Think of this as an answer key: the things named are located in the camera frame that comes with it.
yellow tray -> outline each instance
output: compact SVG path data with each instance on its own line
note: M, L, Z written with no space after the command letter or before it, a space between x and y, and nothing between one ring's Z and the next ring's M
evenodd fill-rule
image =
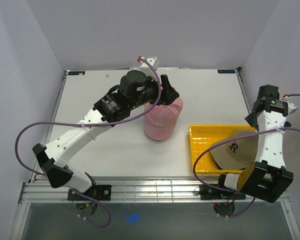
M232 135L236 130L252 129L249 125L190 125L189 138L192 167L201 153L211 147L212 144ZM242 170L220 169L208 152L197 163L195 172L198 174L240 174Z

white enclosure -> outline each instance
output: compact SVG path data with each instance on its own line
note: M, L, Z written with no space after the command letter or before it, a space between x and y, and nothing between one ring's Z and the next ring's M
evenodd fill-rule
M0 240L18 227L20 192L31 178L16 160L15 138L52 119L64 71L136 67L139 55L157 56L161 67L243 67L250 106L265 84L300 93L300 0L0 0ZM300 127L300 99L293 102L299 110L288 120ZM46 130L34 127L21 139L30 167ZM284 157L300 229L300 133L285 134Z

robotic arm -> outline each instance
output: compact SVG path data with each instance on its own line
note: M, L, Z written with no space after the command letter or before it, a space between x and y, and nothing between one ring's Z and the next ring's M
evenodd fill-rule
M148 62L153 62L155 68L158 65L156 58L151 58ZM93 178L71 166L69 161L91 140L115 126L85 127L84 124L118 122L128 118L133 109L155 102L159 94L158 83L154 76L150 76L150 69L142 67L143 64L140 66L141 71L129 71L121 78L120 85L112 87L93 105L78 122L82 127L73 127L56 140L46 145L38 143L32 148L52 188L67 186L88 197L96 196L96 183ZM170 105L179 94L170 85L167 75L161 75L160 78L162 92L158 105Z
M280 100L277 86L261 86L252 113L245 120L258 132L290 127L288 114L298 108L288 98ZM255 162L241 174L219 177L219 185L274 203L292 183L294 175L286 170L283 158L284 131L259 135Z

purple cable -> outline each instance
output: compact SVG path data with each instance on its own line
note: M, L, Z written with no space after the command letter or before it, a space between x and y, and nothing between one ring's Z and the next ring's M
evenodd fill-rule
M93 201L93 202L95 202L95 203L97 203L97 204L100 204L102 207L104 207L104 209L105 209L105 210L107 211L107 213L108 213L108 221L107 221L104 225L100 225L100 224L96 223L95 221L93 221L93 220L89 219L88 217L86 217L85 219L86 219L87 221L89 221L90 223L92 223L93 225L95 225L96 227L101 228L101 229L102 229L102 228L105 228L106 226L108 226L108 225L110 224L110 222L111 222L111 212L110 212L109 208L107 207L107 205L105 205L105 204L102 203L101 201L98 201L98 200L96 200L96 199L93 199L92 197L89 197L89 196L86 196L86 195L82 194L81 192L77 191L77 190L74 189L74 188L71 188L71 190L74 191L74 192L75 192L76 194L78 194L79 196L85 198L85 199L88 199L88 200L91 200L91 201Z
M194 164L193 164L193 174L195 176L196 179L198 179L198 181L200 181L201 183L203 183L204 185L208 186L209 188L212 188L212 189L216 189L216 190L219 190L219 191L222 191L222 192L227 192L227 193L235 193L235 191L233 190L228 190L228 189L224 189L224 188L221 188L221 187L217 187L217 186L213 186L211 184L208 184L206 183L205 181L203 181L200 177L198 177L197 173L196 173L196 166L199 162L199 160L208 152L210 152L212 149L215 149L223 144L227 144L227 143L230 143L230 142L233 142L233 141L237 141L237 140L240 140L240 139L246 139L246 138L251 138L251 137L255 137L255 136L258 136L258 135L262 135L262 134L268 134L268 133L273 133L273 132L276 132L276 131L279 131L279 130L282 130L282 131L285 131L285 130L291 130L291 131L297 131L297 132L300 132L300 128L297 128L297 127L278 127L278 128L273 128L273 129L269 129L269 130L265 130L265 131L260 131L260 132L256 132L256 133L253 133L253 134L249 134L249 135L245 135L245 136L239 136L239 137L235 137L235 138L232 138L232 139L228 139L226 141L223 141L223 142L219 142L218 144L208 148L207 150L205 150L203 153L201 153L198 158L195 160ZM247 211L251 206L252 204L254 203L254 201L256 200L256 198L254 197L252 199L252 201L250 202L250 204L245 208L243 209L242 211L240 212L237 212L236 214L233 214L231 216L228 216L228 218L233 218L233 217L237 217L241 214L243 214L245 211Z
M143 113L137 115L137 116L134 116L134 117L131 117L131 118L128 118L128 119L125 119L125 120L121 120L121 121L114 121L114 122L105 122L105 123L89 123L89 124L85 124L84 126L85 127L101 127L101 126L113 126L113 125L117 125L117 124L124 124L124 123L128 123L128 122L131 122L133 120L136 120L144 115L146 115L148 112L150 112L157 104L158 102L160 101L160 97L161 97L161 82L160 82L160 78L156 72L156 69L145 59L143 58L140 58L139 59L140 61L144 62L145 64L148 65L148 67L152 70L155 78L156 78L156 81L157 81L157 84L158 84L158 97L156 98L155 102L153 103L153 105L147 109L146 111L144 111ZM53 122L53 121L39 121L39 122L35 122L35 123L32 123L28 126L26 126L24 129L21 130L21 132L18 134L18 136L16 137L15 139L15 144L14 144L14 153L15 153L15 156L16 156L16 159L18 160L18 162L27 170L35 173L35 174L38 174L38 175L41 175L41 176L44 176L43 173L39 172L39 171L36 171L30 167L28 167L27 165L25 165L20 156L19 156L19 152L18 152L18 145L19 145L19 140L20 140L20 137L21 135L26 131L28 130L29 128L33 127L33 126L36 126L36 125L59 125L59 126L67 126L67 127L77 127L77 128L81 128L82 125L81 124L77 124L77 123L63 123L63 122Z
M300 97L300 93L285 94L284 96L287 96L287 97Z
M105 122L105 123L90 123L90 124L85 124L84 126L85 127L101 127L101 126L113 126L113 125L117 125L117 124L124 124L124 123L128 123L128 122L131 122L133 120L136 120L144 115L146 115L148 112L150 112L157 104L158 102L160 101L160 97L161 97L161 81L160 81L160 78L156 72L156 69L146 60L146 59L143 59L143 58L139 58L139 60L141 62L144 62L146 65L148 65L148 67L151 69L151 71L153 72L155 78L156 78L156 81L157 81L157 85L158 85L158 97L156 98L155 102L153 103L153 105L146 111L144 111L143 113L137 115L137 116L134 116L134 117L131 117L131 118L128 118L128 119L125 119L125 120L122 120L122 121L115 121L115 122ZM15 152L15 156L16 156L16 159L18 160L18 162L27 170L35 173L35 174L38 174L38 175L41 175L41 176L45 176L43 173L39 172L39 171L36 171L30 167L28 167L27 165L25 165L20 156L19 156L19 152L18 152L18 145L19 145L19 140L20 140L20 137L21 135L29 128L31 127L34 127L36 125L58 125L58 126L67 126L67 127L77 127L77 128L82 128L82 125L81 124L75 124L75 123L63 123L63 122L52 122L52 121L39 121L39 122L35 122L35 123L32 123L28 126L26 126L24 129L22 129L20 131L20 133L18 134L18 136L16 137L15 139L15 144L14 144L14 152ZM103 206L105 208L105 210L107 211L108 213L108 222L105 224L105 225L99 225L97 224L96 222L90 220L89 218L86 218L89 222L91 222L92 224L94 224L96 227L99 227L99 228L105 228L106 226L109 225L110 221L111 221L111 213L110 213L110 210L107 208L107 206L103 203L101 203L100 201L98 200L95 200L91 197L88 197L80 192L78 192L76 189L72 188L72 190L77 193L78 195L80 195L81 197L84 197L86 199L89 199L91 201L94 201L98 204L100 204L101 206Z
M80 214L75 214L75 213L72 213L72 212L69 212L69 211L64 211L64 212L67 213L67 214L70 214L70 215L72 215L72 216L80 217L80 218L82 218L83 220L88 221L89 223L95 225L95 226L98 227L98 228L104 228L103 226L100 226L98 223L96 223L95 221L91 220L91 219L88 218L87 216L83 216L83 215L80 215Z

